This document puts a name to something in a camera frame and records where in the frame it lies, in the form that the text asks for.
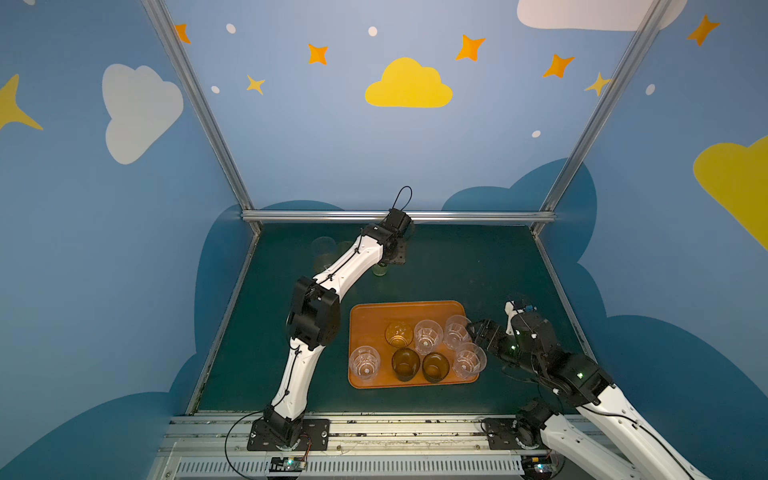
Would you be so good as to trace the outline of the clear faceted glass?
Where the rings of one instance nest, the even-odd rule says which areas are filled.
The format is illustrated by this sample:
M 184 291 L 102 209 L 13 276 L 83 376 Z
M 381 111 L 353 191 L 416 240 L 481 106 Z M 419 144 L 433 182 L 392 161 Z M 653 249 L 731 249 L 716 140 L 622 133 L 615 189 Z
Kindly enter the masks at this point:
M 469 323 L 469 319 L 463 315 L 453 315 L 445 321 L 444 344 L 449 350 L 455 351 L 461 345 L 472 342 L 467 330 Z
M 358 382 L 373 380 L 379 373 L 381 357 L 372 346 L 357 347 L 349 356 L 348 368 L 351 377 Z
M 462 380 L 478 376 L 487 366 L 486 352 L 477 344 L 465 342 L 455 350 L 453 371 Z
M 414 326 L 414 350 L 419 355 L 435 352 L 442 342 L 443 329 L 438 322 L 424 319 Z

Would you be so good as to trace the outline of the short green glass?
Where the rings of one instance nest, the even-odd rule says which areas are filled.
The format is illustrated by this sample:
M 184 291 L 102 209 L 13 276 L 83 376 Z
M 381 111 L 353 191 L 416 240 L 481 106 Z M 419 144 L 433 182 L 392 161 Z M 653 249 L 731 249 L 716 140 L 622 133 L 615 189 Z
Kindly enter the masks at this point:
M 383 276 L 385 276 L 385 275 L 387 274 L 387 272 L 388 272 L 388 265 L 387 265 L 387 264 L 381 264 L 381 263 L 378 263 L 378 264 L 376 264 L 376 265 L 374 265 L 374 266 L 372 267 L 371 271 L 373 272 L 373 274 L 374 274 L 375 276 L 377 276 L 377 277 L 383 277 Z

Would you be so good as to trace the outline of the small olive textured cup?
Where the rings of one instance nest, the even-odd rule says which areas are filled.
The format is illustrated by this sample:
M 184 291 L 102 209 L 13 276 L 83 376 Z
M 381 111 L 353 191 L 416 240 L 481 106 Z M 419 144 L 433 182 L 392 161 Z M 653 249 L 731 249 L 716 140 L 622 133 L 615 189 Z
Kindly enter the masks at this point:
M 421 366 L 423 376 L 429 383 L 442 382 L 451 370 L 448 358 L 439 352 L 425 355 Z

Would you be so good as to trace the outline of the tall clear bluish glass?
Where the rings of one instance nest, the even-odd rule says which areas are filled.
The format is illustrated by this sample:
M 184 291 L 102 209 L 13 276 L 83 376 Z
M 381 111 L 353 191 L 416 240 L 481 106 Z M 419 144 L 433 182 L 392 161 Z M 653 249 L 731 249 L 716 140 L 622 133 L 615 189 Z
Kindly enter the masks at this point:
M 320 269 L 325 269 L 337 258 L 337 243 L 329 236 L 321 236 L 314 239 L 311 243 L 313 261 L 320 265 Z

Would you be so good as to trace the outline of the dark olive textured cup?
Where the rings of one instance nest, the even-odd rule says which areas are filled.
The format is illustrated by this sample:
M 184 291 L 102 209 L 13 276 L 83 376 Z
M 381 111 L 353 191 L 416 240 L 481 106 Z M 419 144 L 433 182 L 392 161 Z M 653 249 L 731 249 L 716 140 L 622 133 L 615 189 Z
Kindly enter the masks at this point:
M 392 355 L 391 367 L 400 382 L 408 382 L 419 372 L 421 359 L 416 351 L 407 347 L 399 348 Z

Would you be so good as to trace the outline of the short yellow glass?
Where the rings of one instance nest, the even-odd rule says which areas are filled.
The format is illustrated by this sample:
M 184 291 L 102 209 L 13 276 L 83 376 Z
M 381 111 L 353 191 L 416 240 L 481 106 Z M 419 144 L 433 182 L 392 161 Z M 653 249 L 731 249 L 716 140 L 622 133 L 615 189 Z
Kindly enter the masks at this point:
M 411 324 L 405 321 L 394 321 L 385 329 L 385 340 L 394 348 L 406 348 L 414 338 L 414 330 Z

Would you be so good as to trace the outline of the orange plastic tray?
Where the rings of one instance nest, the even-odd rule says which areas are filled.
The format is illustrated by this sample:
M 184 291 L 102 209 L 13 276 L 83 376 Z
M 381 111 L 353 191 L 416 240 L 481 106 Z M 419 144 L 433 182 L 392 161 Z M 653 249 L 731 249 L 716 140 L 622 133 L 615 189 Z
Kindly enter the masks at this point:
M 355 381 L 349 372 L 350 384 L 357 389 L 417 387 L 428 385 L 468 384 L 479 377 L 462 380 L 453 371 L 455 351 L 449 350 L 444 344 L 445 321 L 453 315 L 465 316 L 465 310 L 457 301 L 422 301 L 403 303 L 381 303 L 357 305 L 350 314 L 349 353 L 357 347 L 368 345 L 376 348 L 381 357 L 378 375 L 371 381 Z M 414 326 L 421 320 L 431 319 L 438 322 L 443 329 L 443 342 L 435 352 L 445 355 L 451 365 L 448 376 L 439 383 L 429 383 L 423 376 L 422 366 L 416 376 L 408 382 L 400 382 L 391 367 L 391 358 L 397 348 L 390 346 L 385 340 L 385 329 L 394 321 L 405 321 Z

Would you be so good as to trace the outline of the clear faceted glass back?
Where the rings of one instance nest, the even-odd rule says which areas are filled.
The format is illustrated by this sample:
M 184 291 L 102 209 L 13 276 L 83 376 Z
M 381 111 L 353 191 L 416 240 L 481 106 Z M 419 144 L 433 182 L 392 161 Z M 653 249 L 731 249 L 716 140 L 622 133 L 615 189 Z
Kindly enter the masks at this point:
M 351 377 L 358 382 L 373 380 L 379 373 L 381 357 L 372 346 L 357 347 L 349 356 L 348 368 Z

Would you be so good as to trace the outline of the tall green glass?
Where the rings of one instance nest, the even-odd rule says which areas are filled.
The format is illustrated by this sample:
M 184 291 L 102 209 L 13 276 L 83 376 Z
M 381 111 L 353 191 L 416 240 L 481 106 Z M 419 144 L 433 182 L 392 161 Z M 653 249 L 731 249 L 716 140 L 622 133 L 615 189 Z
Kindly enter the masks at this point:
M 353 241 L 342 241 L 337 245 L 337 257 L 342 257 L 352 246 Z

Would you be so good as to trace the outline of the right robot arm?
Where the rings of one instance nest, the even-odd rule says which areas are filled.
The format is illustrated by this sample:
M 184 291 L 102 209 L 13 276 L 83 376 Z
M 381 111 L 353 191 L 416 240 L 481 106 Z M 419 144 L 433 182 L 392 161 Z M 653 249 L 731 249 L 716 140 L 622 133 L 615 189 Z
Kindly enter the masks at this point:
M 543 401 L 532 401 L 514 418 L 512 432 L 523 449 L 563 455 L 596 479 L 702 479 L 686 460 L 634 408 L 606 373 L 583 353 L 561 346 L 552 324 L 535 309 L 505 306 L 506 325 L 472 322 L 473 343 L 505 365 L 532 374 L 576 409 L 618 448 L 613 453 L 575 427 Z

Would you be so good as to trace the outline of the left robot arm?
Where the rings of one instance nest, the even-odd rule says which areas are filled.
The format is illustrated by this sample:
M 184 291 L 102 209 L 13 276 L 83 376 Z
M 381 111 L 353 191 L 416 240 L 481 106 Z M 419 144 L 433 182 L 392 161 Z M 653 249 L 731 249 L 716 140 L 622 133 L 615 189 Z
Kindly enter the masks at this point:
M 292 447 L 299 441 L 312 377 L 320 355 L 339 332 L 345 294 L 373 266 L 404 260 L 409 228 L 408 223 L 370 224 L 328 268 L 297 280 L 286 320 L 287 363 L 278 391 L 262 414 L 277 445 Z

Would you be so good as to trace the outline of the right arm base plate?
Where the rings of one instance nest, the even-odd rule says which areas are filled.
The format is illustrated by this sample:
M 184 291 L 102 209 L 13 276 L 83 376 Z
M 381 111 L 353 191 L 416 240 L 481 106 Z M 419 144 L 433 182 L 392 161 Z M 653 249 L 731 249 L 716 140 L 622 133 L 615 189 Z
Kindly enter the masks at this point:
M 486 417 L 481 429 L 491 450 L 535 450 L 541 447 L 539 430 L 525 419 Z

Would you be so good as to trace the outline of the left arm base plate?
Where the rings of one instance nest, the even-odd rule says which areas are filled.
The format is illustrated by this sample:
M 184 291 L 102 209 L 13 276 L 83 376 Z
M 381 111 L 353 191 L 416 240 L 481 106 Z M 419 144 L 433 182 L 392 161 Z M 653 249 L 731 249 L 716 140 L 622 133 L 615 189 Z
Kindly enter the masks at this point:
M 298 423 L 273 424 L 259 419 L 251 427 L 248 451 L 326 451 L 330 437 L 330 420 L 303 419 Z

